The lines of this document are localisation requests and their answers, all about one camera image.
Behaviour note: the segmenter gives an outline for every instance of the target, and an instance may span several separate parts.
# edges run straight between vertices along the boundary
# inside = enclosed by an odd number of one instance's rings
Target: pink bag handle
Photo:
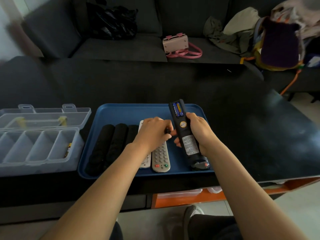
[[[189,51],[187,49],[180,49],[174,52],[172,54],[171,52],[167,55],[168,58],[176,58],[176,57],[182,57],[186,59],[195,59],[202,56],[202,50],[199,47],[196,47],[193,43],[189,42],[189,46],[193,47],[194,49],[198,50],[199,52]]]

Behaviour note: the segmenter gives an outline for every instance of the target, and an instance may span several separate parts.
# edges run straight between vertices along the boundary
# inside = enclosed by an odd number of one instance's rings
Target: round sticker
[[[180,122],[180,127],[185,128],[187,126],[186,121],[181,121]]]

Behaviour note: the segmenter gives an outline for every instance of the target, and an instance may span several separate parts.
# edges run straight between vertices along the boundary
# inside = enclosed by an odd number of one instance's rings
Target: sofa
[[[86,0],[50,0],[25,17],[23,30],[48,58],[82,58],[100,60],[134,60],[158,62],[198,62],[239,64],[240,57],[214,46],[202,34],[209,16],[223,25],[239,11],[254,7],[261,17],[284,0],[106,0],[109,6],[122,5],[138,9],[138,33],[132,40],[100,40],[88,35]],[[162,38],[184,32],[189,41],[202,49],[198,59],[167,59]],[[244,63],[276,91],[293,79],[293,70],[261,72]],[[318,69],[305,68],[291,92],[320,91]]]

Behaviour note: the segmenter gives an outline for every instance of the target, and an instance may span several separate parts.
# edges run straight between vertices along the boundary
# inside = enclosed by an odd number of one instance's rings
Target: tile floor
[[[320,102],[310,104],[311,100],[312,97],[307,93],[297,93],[291,103],[320,128]],[[286,193],[275,201],[311,240],[316,240],[320,236],[319,199],[320,182]],[[227,201],[200,203],[198,205],[205,214],[232,215]],[[125,240],[180,240],[183,239],[182,216],[185,208],[186,206],[178,206],[120,213],[118,222],[121,225]],[[54,224],[55,221],[44,221],[0,226],[0,239],[36,240]]]

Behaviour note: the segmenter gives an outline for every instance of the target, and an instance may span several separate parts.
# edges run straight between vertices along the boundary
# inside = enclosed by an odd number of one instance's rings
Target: white sneaker
[[[191,205],[186,208],[184,211],[184,216],[183,216],[183,236],[184,240],[189,240],[189,234],[188,234],[188,225],[190,218],[196,214],[201,214],[204,215],[203,211],[201,210],[200,207]]]

